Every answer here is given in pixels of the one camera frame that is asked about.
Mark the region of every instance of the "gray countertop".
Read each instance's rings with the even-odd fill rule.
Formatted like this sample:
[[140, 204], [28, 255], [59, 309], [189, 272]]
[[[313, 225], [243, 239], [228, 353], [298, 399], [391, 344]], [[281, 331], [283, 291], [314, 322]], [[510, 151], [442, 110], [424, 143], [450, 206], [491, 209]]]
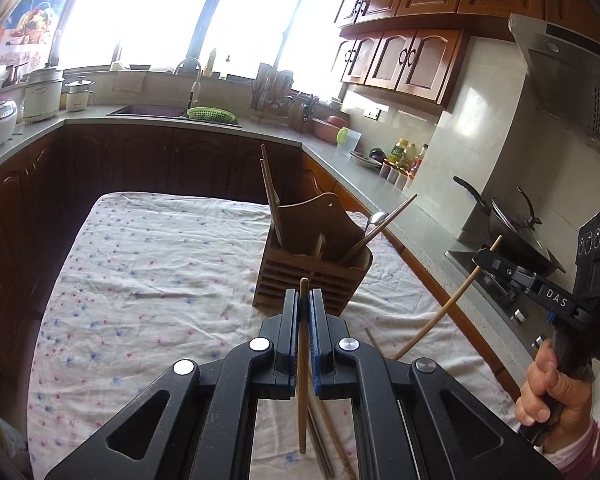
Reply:
[[[92, 106], [81, 112], [61, 112], [56, 117], [39, 123], [18, 124], [11, 139], [0, 146], [0, 164], [64, 124], [171, 126], [230, 133], [301, 146], [305, 153], [372, 212], [392, 211], [406, 199], [400, 190], [380, 179], [376, 171], [354, 164], [348, 156], [337, 153], [335, 146], [317, 137], [302, 135], [288, 128], [257, 124], [245, 118], [238, 118], [242, 128], [234, 128], [186, 120], [107, 115], [119, 108], [120, 105]], [[445, 251], [462, 250], [464, 246], [418, 208], [417, 203], [418, 199], [408, 206], [392, 222], [389, 231], [420, 261], [447, 293], [452, 295], [458, 285], [464, 281], [464, 276], [445, 257]], [[458, 301], [458, 306], [482, 334], [513, 379], [518, 384], [522, 384], [531, 357], [510, 327], [474, 287], [470, 287], [465, 292]]]

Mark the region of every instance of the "plate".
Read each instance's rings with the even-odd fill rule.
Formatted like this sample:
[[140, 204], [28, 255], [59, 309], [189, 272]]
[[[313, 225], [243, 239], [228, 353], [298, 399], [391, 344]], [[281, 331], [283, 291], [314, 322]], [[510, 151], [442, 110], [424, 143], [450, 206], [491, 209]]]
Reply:
[[380, 170], [382, 163], [359, 152], [349, 152], [351, 160], [363, 168], [371, 168], [372, 170]]

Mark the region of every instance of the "wall outlet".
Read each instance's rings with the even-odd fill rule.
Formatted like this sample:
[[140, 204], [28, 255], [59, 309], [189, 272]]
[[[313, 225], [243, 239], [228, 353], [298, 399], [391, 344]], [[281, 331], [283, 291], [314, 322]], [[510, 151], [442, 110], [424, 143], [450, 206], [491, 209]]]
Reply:
[[365, 110], [364, 115], [369, 119], [377, 121], [378, 117], [380, 117], [380, 108], [370, 108], [369, 110]]

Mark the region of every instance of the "range hood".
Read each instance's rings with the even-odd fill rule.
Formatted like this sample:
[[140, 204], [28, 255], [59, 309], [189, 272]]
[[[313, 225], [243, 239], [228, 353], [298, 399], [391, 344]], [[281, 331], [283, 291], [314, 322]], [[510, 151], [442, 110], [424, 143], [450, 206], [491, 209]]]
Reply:
[[540, 107], [586, 134], [600, 151], [600, 43], [528, 16], [509, 30], [525, 57]]

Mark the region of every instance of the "human hand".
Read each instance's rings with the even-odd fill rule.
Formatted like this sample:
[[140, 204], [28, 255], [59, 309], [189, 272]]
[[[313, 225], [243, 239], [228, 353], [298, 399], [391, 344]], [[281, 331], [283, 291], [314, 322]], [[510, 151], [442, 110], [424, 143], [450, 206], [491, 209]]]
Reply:
[[576, 442], [589, 428], [591, 384], [571, 379], [557, 370], [558, 359], [551, 340], [542, 343], [536, 360], [526, 369], [526, 383], [516, 401], [516, 418], [524, 426], [546, 422], [551, 413], [541, 397], [547, 393], [564, 405], [560, 419], [544, 441], [544, 451], [555, 453]]

